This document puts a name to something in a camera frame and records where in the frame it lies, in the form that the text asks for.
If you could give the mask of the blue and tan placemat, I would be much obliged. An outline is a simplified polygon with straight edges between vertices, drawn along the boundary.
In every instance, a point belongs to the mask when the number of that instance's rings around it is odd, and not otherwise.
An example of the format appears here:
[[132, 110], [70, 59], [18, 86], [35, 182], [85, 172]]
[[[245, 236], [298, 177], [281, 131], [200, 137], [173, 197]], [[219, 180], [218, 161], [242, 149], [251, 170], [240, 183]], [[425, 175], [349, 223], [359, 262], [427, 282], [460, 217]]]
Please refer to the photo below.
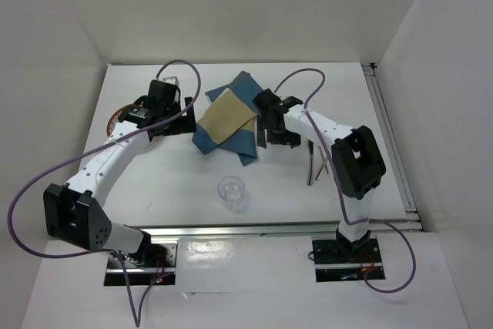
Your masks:
[[196, 124], [192, 142], [204, 155], [223, 149], [238, 155], [243, 166], [258, 158], [255, 142], [258, 109], [253, 99], [263, 89], [248, 72], [205, 93], [210, 107]]

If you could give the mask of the floral plate with orange rim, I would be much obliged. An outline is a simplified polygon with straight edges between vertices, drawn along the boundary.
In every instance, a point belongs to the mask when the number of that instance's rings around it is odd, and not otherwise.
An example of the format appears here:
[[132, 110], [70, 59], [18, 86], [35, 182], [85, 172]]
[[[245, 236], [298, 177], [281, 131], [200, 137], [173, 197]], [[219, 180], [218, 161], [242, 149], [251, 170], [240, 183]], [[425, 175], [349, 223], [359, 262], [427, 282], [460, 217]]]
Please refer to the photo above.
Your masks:
[[[137, 105], [138, 107], [142, 108], [144, 100], [145, 100], [145, 96], [140, 96], [138, 99], [134, 101], [133, 105]], [[118, 109], [116, 112], [114, 112], [110, 117], [106, 125], [106, 135], [109, 138], [112, 137], [112, 132], [115, 128], [115, 125], [119, 122], [119, 117], [123, 112], [125, 112], [125, 110], [126, 110], [126, 106], [123, 106], [120, 109]]]

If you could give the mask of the clear plastic cup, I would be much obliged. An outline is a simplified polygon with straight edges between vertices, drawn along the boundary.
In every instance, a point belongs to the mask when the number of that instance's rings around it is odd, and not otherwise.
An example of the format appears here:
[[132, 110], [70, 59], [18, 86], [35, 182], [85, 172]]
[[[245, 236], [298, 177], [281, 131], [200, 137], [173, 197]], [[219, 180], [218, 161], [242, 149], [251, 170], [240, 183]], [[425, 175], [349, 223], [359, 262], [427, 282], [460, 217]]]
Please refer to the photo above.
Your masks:
[[217, 193], [223, 205], [232, 212], [239, 212], [245, 204], [245, 184], [237, 176], [222, 178], [218, 183]]

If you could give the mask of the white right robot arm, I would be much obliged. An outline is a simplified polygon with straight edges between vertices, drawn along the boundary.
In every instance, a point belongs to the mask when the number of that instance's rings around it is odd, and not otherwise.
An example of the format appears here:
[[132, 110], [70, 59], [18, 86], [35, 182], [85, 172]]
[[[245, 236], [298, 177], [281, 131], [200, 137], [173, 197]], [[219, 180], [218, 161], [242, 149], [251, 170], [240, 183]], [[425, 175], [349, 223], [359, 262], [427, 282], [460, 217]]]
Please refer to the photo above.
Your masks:
[[306, 138], [330, 156], [326, 165], [344, 202], [343, 219], [336, 230], [336, 251], [342, 260], [355, 260], [370, 237], [371, 204], [386, 173], [373, 132], [366, 126], [341, 125], [304, 107], [300, 99], [281, 99], [270, 89], [259, 93], [253, 104], [259, 111], [259, 146], [265, 148], [269, 143], [294, 148]]

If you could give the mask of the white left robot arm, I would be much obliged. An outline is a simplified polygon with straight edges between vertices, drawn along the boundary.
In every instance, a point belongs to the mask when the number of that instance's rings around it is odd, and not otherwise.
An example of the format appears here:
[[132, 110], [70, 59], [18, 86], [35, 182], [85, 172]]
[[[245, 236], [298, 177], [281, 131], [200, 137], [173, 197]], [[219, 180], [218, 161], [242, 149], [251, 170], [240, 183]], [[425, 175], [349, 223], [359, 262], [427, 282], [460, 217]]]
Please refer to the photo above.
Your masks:
[[106, 149], [64, 185], [51, 184], [43, 193], [49, 236], [90, 252], [117, 250], [136, 267], [163, 256], [165, 248], [147, 232], [112, 222], [103, 207], [118, 178], [154, 138], [195, 132], [194, 111], [179, 114], [191, 102], [181, 96], [175, 76], [152, 80], [147, 94], [121, 112]]

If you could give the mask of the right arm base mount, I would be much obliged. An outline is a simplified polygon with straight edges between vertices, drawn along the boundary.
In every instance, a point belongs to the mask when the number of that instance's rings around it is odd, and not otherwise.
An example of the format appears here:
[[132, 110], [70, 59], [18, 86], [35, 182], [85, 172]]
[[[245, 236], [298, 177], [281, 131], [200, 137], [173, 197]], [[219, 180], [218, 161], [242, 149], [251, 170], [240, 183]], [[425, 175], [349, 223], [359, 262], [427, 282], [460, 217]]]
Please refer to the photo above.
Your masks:
[[361, 249], [353, 254], [344, 254], [336, 240], [313, 240], [312, 251], [307, 258], [314, 263], [316, 282], [347, 282], [384, 280], [385, 272], [381, 252], [376, 238], [370, 238]]

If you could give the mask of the aluminium rail front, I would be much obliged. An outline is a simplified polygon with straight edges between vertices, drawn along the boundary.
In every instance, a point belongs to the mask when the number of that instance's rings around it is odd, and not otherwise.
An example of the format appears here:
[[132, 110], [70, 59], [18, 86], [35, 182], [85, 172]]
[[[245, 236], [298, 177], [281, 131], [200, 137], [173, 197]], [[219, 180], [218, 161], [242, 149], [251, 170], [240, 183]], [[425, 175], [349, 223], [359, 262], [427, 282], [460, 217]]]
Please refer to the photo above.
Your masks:
[[314, 235], [334, 233], [338, 222], [328, 223], [259, 223], [234, 225], [141, 227], [154, 237], [245, 237]]

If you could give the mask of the aluminium rail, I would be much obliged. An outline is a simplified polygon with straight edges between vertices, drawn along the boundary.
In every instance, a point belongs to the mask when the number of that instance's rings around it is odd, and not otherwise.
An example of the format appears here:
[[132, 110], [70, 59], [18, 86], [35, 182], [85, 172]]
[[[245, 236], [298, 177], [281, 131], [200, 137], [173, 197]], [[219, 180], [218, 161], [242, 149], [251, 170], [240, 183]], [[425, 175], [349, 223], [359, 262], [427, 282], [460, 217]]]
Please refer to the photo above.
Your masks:
[[154, 237], [245, 237], [314, 235], [334, 233], [338, 222], [328, 223], [259, 223], [234, 225], [141, 227]]
[[421, 218], [415, 207], [414, 198], [411, 194], [411, 188], [404, 170], [403, 162], [397, 148], [397, 142], [394, 137], [394, 131], [391, 127], [387, 108], [384, 103], [381, 89], [377, 80], [377, 65], [375, 63], [361, 63], [364, 78], [367, 83], [371, 100], [377, 115], [377, 119], [384, 137], [385, 146], [390, 157], [391, 167], [394, 171], [394, 177], [397, 182], [397, 188], [404, 203], [404, 211], [408, 223], [419, 223]]

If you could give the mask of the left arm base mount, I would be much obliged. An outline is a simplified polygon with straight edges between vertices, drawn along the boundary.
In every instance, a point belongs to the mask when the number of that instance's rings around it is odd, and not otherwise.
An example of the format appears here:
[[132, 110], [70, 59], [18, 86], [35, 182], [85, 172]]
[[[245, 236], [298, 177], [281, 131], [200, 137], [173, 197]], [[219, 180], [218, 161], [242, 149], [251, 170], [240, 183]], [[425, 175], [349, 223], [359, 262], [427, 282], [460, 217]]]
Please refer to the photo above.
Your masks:
[[[162, 246], [162, 250], [147, 262], [139, 262], [122, 253], [131, 286], [144, 287], [153, 280], [157, 286], [173, 286], [176, 283], [178, 240], [161, 239], [157, 240], [157, 243]], [[126, 285], [121, 263], [112, 254], [108, 256], [103, 285], [105, 287]]]

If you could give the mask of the aluminium rail right side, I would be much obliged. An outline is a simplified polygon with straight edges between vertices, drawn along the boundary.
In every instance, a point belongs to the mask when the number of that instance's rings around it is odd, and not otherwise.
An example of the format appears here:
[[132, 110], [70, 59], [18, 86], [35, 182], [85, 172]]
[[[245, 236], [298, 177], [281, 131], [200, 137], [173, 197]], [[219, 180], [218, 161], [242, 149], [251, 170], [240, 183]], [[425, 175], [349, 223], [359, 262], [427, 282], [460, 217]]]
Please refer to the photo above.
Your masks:
[[377, 65], [375, 63], [361, 63], [364, 78], [367, 83], [371, 100], [377, 115], [377, 119], [384, 137], [385, 146], [390, 157], [391, 167], [394, 171], [394, 177], [397, 182], [397, 188], [404, 203], [404, 211], [408, 223], [419, 223], [421, 218], [415, 207], [414, 198], [411, 194], [411, 188], [404, 170], [403, 162], [397, 148], [397, 142], [394, 137], [394, 131], [391, 127], [387, 108], [384, 103], [381, 89], [377, 80]]

